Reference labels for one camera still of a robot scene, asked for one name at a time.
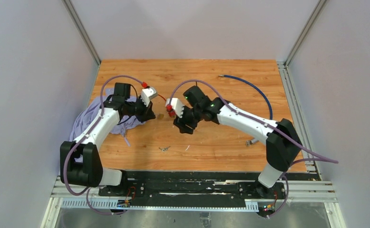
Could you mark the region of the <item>brass padlock keys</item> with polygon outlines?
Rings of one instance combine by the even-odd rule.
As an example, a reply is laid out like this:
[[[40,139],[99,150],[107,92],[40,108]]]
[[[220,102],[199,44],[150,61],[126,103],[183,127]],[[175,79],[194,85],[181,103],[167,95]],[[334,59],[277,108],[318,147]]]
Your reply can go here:
[[[167,147],[159,147],[159,150],[161,151],[161,152],[167,152],[168,150],[169,150],[169,148],[170,148],[171,146],[167,146]]]

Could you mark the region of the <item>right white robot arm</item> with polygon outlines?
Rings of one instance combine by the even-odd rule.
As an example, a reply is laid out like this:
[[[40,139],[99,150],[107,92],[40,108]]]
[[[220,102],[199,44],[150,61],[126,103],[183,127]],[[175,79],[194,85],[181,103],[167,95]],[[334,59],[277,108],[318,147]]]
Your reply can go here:
[[[180,133],[193,134],[200,121],[213,122],[246,133],[266,146],[267,164],[258,176],[255,192],[261,198],[273,194],[274,184],[288,171],[301,150],[301,141],[291,121],[253,115],[220,96],[211,100],[196,85],[183,96],[190,106],[174,97],[166,101],[169,114],[176,115],[174,125]]]

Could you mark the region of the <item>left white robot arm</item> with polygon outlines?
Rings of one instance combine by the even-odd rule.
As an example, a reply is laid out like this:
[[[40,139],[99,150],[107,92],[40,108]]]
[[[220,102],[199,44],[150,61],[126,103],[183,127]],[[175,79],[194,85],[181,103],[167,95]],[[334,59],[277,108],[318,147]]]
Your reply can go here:
[[[100,110],[83,133],[73,141],[61,144],[60,179],[64,184],[111,186],[117,196],[128,193],[125,172],[104,168],[98,151],[107,135],[121,123],[122,117],[135,117],[140,122],[155,119],[152,99],[158,96],[156,89],[144,84],[140,95],[131,100],[131,87],[131,84],[116,83],[113,93],[101,99]]]

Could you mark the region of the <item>red cable lock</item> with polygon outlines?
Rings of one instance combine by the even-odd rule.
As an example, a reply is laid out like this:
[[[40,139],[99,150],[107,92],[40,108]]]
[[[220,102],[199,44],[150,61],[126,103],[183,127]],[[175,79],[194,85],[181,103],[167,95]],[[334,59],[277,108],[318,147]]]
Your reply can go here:
[[[165,107],[166,107],[166,111],[168,113],[168,115],[171,117],[171,118],[175,118],[176,117],[176,113],[175,111],[173,110],[171,104],[170,104],[170,99],[166,99],[164,96],[158,94],[159,97],[161,97],[163,99],[163,101],[165,102]]]

